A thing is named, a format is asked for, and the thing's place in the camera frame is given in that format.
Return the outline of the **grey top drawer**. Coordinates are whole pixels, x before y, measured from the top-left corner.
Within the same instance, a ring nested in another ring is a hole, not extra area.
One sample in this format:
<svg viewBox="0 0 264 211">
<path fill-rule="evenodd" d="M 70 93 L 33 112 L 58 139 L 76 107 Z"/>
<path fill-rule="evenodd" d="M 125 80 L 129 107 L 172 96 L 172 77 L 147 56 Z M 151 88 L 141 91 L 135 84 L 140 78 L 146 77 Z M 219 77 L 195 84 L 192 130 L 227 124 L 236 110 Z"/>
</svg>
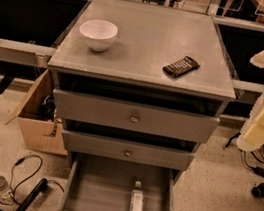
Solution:
<svg viewBox="0 0 264 211">
<path fill-rule="evenodd" d="M 206 143 L 218 126 L 217 117 L 53 90 L 58 115 L 63 119 Z"/>
</svg>

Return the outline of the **black snack bar packet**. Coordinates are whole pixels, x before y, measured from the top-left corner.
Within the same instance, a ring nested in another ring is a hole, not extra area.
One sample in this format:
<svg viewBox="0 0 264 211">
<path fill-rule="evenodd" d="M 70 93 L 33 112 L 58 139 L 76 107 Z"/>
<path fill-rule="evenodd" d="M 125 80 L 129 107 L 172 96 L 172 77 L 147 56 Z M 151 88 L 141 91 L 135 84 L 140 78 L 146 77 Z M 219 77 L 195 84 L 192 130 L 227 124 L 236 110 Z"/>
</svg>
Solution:
<svg viewBox="0 0 264 211">
<path fill-rule="evenodd" d="M 163 67 L 164 73 L 173 78 L 182 77 L 185 74 L 190 73 L 192 70 L 196 70 L 200 67 L 199 63 L 194 58 L 185 56 L 183 59 L 173 62 L 172 64 Z"/>
</svg>

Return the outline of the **open cardboard box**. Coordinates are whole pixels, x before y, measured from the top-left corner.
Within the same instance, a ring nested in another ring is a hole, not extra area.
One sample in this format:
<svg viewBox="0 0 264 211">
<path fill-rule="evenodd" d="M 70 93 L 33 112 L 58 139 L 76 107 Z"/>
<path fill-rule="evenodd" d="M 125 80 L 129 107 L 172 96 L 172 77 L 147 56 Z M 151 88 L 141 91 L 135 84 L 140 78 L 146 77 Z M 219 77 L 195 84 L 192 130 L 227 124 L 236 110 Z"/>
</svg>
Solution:
<svg viewBox="0 0 264 211">
<path fill-rule="evenodd" d="M 14 119 L 18 121 L 27 149 L 66 156 L 68 152 L 63 144 L 62 124 L 41 114 L 42 102 L 45 97 L 53 96 L 53 89 L 52 75 L 47 69 L 29 88 L 7 123 Z"/>
</svg>

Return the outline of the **grey middle drawer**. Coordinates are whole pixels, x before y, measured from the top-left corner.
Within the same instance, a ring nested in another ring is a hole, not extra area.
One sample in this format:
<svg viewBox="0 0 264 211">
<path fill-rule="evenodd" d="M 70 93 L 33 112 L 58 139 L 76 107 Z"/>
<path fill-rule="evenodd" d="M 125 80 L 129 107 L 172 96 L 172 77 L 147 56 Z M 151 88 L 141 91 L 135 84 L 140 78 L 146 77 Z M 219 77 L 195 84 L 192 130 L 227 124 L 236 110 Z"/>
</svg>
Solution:
<svg viewBox="0 0 264 211">
<path fill-rule="evenodd" d="M 187 170 L 195 153 L 157 147 L 84 133 L 62 131 L 65 147 L 82 152 L 155 166 Z"/>
</svg>

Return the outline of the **grey drawer cabinet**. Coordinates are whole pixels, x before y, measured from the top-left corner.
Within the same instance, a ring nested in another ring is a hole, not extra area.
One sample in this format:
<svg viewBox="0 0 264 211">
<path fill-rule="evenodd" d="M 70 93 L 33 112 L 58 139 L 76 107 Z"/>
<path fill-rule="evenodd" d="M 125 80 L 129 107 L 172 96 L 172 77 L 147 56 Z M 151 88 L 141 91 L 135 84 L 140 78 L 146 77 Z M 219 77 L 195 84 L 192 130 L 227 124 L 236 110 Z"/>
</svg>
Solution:
<svg viewBox="0 0 264 211">
<path fill-rule="evenodd" d="M 204 116 L 221 115 L 235 92 L 209 16 L 124 0 L 93 0 L 80 23 L 107 20 L 116 41 L 94 51 L 74 26 L 49 61 L 55 89 Z M 200 67 L 173 78 L 163 67 L 185 56 Z M 202 143 L 61 117 L 63 131 L 195 153 Z"/>
</svg>

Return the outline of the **black chair caster right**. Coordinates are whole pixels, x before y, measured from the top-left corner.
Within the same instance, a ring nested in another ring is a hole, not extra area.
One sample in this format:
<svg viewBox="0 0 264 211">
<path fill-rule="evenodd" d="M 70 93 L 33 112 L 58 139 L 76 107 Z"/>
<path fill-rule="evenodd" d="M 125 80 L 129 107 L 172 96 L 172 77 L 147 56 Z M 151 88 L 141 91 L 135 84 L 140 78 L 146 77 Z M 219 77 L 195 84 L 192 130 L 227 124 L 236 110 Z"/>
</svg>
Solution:
<svg viewBox="0 0 264 211">
<path fill-rule="evenodd" d="M 257 199 L 259 198 L 264 199 L 264 182 L 252 188 L 252 194 Z"/>
</svg>

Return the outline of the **white ceramic bowl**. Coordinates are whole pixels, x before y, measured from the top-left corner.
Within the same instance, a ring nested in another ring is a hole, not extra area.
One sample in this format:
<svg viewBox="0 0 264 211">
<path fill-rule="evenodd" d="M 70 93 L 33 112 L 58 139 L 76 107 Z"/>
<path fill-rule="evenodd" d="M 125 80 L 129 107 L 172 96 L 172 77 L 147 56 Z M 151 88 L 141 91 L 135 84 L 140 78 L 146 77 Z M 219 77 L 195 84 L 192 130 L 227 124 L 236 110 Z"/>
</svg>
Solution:
<svg viewBox="0 0 264 211">
<path fill-rule="evenodd" d="M 114 44 L 118 28 L 110 21 L 93 19 L 80 25 L 79 31 L 92 50 L 103 52 Z"/>
</svg>

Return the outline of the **clear plastic water bottle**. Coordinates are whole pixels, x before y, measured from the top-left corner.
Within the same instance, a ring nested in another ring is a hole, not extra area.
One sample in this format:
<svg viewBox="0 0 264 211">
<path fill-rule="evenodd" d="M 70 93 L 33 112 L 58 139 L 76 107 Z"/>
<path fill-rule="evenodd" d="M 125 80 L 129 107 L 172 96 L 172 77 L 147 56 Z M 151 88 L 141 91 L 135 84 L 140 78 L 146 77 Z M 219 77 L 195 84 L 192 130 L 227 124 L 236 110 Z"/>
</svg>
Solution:
<svg viewBox="0 0 264 211">
<path fill-rule="evenodd" d="M 142 182 L 135 181 L 134 189 L 132 189 L 132 195 L 130 200 L 130 211 L 143 211 L 144 193 L 142 189 Z"/>
</svg>

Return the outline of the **grey open bottom drawer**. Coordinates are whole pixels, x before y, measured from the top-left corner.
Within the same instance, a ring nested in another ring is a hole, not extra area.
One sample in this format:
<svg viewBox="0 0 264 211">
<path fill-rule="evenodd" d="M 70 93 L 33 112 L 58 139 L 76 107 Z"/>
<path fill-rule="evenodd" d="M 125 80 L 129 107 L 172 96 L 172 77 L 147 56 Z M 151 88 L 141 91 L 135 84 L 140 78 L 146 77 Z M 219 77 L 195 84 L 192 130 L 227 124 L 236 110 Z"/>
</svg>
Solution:
<svg viewBox="0 0 264 211">
<path fill-rule="evenodd" d="M 57 211 L 130 211 L 134 184 L 141 182 L 143 211 L 173 211 L 173 169 L 78 154 Z"/>
</svg>

